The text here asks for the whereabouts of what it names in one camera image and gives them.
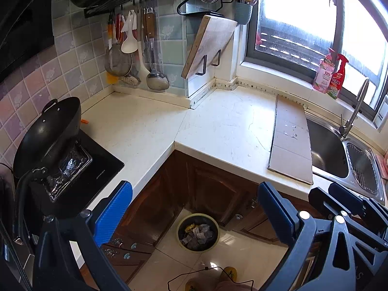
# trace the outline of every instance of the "window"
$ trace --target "window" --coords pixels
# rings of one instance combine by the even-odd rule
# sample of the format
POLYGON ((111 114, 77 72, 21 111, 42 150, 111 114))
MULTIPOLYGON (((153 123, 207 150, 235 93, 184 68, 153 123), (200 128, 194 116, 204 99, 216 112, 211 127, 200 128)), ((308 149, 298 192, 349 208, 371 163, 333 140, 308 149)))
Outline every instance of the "window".
POLYGON ((373 119, 387 92, 387 41, 358 0, 259 0, 255 5, 246 61, 312 82, 328 48, 349 60, 341 99, 355 105, 362 83, 370 79, 361 112, 373 119))

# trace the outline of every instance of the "wire drain rack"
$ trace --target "wire drain rack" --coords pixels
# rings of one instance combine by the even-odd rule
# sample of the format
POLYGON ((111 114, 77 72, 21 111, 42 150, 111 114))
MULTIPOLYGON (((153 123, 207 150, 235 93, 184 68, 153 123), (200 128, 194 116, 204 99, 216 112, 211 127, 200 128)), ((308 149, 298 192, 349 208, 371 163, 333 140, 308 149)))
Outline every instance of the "wire drain rack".
POLYGON ((346 150, 354 178, 362 189, 376 195, 378 193, 377 176, 371 160, 364 151, 353 144, 347 144, 346 150))

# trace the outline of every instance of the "cardboard sheet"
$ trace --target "cardboard sheet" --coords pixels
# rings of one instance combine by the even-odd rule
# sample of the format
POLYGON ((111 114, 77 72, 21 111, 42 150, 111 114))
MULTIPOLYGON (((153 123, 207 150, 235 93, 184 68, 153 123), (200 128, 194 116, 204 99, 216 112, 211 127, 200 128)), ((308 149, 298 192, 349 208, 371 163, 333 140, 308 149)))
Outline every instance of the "cardboard sheet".
POLYGON ((268 169, 313 184, 310 136, 303 107, 276 98, 276 118, 268 169))

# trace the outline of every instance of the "black glass stovetop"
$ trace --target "black glass stovetop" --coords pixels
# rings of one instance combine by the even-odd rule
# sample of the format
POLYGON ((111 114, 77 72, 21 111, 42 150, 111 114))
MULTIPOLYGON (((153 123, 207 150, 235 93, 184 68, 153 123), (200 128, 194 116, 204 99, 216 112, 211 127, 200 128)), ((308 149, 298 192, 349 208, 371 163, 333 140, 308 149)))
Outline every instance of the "black glass stovetop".
POLYGON ((30 183, 24 218, 29 231, 33 234, 39 235, 44 217, 48 215, 55 215, 58 219, 75 217, 124 167, 123 162, 82 130, 78 134, 78 141, 92 156, 93 161, 72 184, 66 187, 55 202, 50 200, 42 184, 30 183))

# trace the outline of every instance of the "dish soap bottle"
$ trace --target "dish soap bottle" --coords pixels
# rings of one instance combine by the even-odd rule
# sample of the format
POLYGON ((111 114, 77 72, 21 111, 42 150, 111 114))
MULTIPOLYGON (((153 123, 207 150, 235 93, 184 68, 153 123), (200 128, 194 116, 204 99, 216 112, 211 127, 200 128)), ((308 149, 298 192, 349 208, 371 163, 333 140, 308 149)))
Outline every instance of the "dish soap bottle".
POLYGON ((329 87, 327 88, 327 94, 329 94, 335 100, 338 98, 338 94, 342 88, 343 81, 345 80, 345 64, 349 62, 344 55, 340 53, 337 55, 337 60, 341 60, 341 65, 336 73, 333 73, 331 77, 329 87))
POLYGON ((326 93, 330 84, 331 76, 334 72, 334 64, 331 62, 332 52, 334 52, 334 50, 329 48, 329 53, 326 55, 325 59, 321 59, 319 61, 317 74, 315 75, 315 79, 313 81, 313 88, 322 93, 326 93))

